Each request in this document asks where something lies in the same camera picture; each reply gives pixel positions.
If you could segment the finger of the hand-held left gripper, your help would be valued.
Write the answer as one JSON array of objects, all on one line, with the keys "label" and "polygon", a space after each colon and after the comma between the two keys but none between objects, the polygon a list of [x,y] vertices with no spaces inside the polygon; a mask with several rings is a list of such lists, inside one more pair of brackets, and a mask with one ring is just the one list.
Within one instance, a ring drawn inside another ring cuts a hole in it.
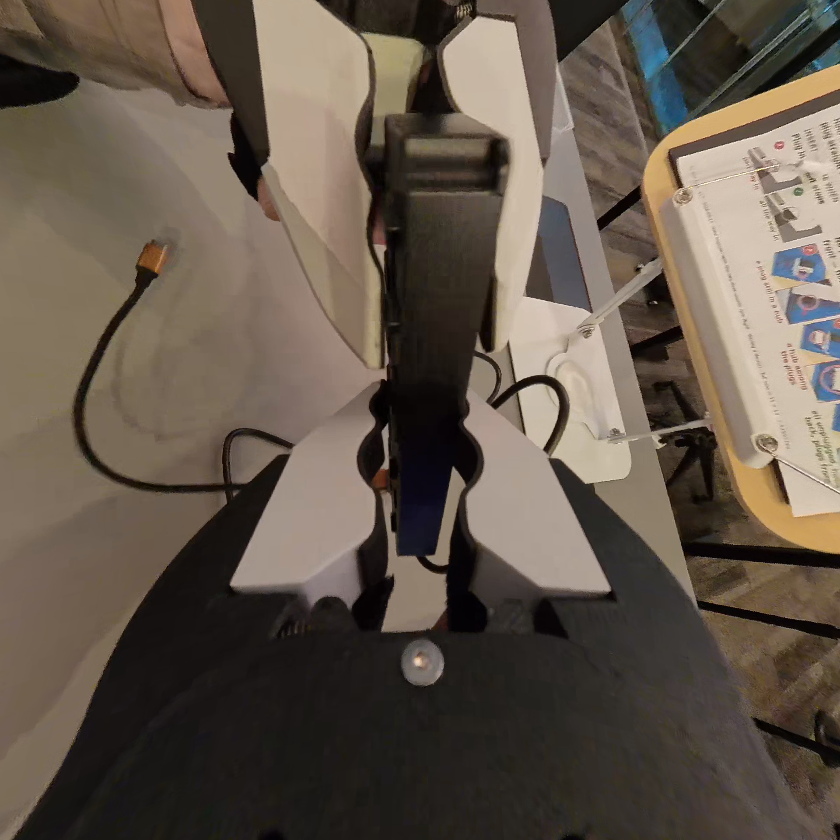
[{"label": "finger of the hand-held left gripper", "polygon": [[437,60],[454,109],[508,144],[490,320],[481,338],[486,351],[499,351],[509,342],[528,283],[543,195],[543,163],[516,25],[493,17],[465,20],[437,49]]},{"label": "finger of the hand-held left gripper", "polygon": [[369,368],[382,368],[382,268],[364,153],[375,69],[364,38],[315,1],[254,2],[271,202],[318,303]]}]

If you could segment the person's left forearm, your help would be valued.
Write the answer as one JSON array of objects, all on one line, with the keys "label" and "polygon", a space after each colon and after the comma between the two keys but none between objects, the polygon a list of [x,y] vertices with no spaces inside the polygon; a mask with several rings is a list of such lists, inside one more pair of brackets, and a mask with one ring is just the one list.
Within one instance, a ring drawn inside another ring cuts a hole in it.
[{"label": "person's left forearm", "polygon": [[157,1],[2,1],[2,56],[106,87],[197,104]]}]

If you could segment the black mesh pad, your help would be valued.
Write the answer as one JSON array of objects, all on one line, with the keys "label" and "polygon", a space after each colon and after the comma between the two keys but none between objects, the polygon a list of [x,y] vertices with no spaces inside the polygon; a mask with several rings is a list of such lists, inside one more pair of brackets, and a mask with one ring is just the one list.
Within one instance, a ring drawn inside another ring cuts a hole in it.
[{"label": "black mesh pad", "polygon": [[1,110],[55,102],[70,95],[79,84],[80,78],[74,73],[1,56]]}]

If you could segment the printed instruction sheet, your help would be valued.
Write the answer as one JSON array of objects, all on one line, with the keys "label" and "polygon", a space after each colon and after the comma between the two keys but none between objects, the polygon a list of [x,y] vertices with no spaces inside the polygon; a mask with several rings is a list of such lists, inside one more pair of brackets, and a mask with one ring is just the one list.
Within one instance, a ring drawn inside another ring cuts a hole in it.
[{"label": "printed instruction sheet", "polygon": [[670,152],[675,260],[737,458],[838,512],[838,95]]}]

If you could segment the black multi-port usb hub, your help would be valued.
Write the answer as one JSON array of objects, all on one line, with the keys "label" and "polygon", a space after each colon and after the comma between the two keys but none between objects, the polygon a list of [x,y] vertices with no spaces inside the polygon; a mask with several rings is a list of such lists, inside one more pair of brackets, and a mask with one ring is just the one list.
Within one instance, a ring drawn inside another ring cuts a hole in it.
[{"label": "black multi-port usb hub", "polygon": [[459,113],[391,115],[382,173],[395,546],[429,555],[494,279],[508,142]]}]

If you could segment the black office chair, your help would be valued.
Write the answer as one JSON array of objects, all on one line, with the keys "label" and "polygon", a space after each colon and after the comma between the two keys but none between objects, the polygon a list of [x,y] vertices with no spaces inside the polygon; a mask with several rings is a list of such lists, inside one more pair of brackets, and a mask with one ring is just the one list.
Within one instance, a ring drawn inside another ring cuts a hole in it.
[{"label": "black office chair", "polygon": [[563,61],[624,6],[625,1],[549,1],[558,61]]}]

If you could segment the black cable copper plug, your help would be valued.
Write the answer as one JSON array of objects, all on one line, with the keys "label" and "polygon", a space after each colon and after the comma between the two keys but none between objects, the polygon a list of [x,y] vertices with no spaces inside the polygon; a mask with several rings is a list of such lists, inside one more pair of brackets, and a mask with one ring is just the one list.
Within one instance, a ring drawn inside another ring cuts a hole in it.
[{"label": "black cable copper plug", "polygon": [[101,362],[126,318],[141,301],[144,293],[152,287],[164,271],[168,261],[169,250],[169,246],[159,239],[153,239],[147,242],[141,249],[134,266],[133,288],[119,309],[108,321],[81,374],[71,408],[73,436],[77,450],[88,466],[114,485],[146,494],[166,496],[205,496],[220,493],[224,496],[226,502],[230,502],[245,488],[244,483],[233,480],[232,453],[234,445],[239,439],[248,438],[258,440],[262,443],[281,448],[286,452],[291,451],[294,448],[294,444],[285,438],[271,434],[265,430],[253,427],[239,427],[231,430],[225,436],[222,443],[220,449],[221,481],[172,484],[137,479],[111,467],[97,454],[88,432],[88,397]]}]

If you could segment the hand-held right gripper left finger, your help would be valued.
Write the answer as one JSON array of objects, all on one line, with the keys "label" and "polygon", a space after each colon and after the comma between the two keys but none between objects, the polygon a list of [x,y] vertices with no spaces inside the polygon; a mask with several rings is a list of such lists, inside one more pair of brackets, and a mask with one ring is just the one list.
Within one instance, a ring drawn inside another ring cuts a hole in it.
[{"label": "hand-held right gripper left finger", "polygon": [[382,493],[383,381],[368,385],[290,452],[230,585],[290,595],[310,610],[337,599],[360,629],[379,632],[394,588]]}]

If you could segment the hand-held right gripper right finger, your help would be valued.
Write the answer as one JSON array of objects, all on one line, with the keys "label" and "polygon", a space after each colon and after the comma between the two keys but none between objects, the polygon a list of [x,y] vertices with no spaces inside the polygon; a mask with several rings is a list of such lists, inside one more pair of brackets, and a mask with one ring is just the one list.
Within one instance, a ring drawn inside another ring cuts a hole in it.
[{"label": "hand-held right gripper right finger", "polygon": [[476,394],[467,395],[455,468],[465,482],[448,556],[448,630],[482,632],[509,606],[613,592],[539,446]]}]

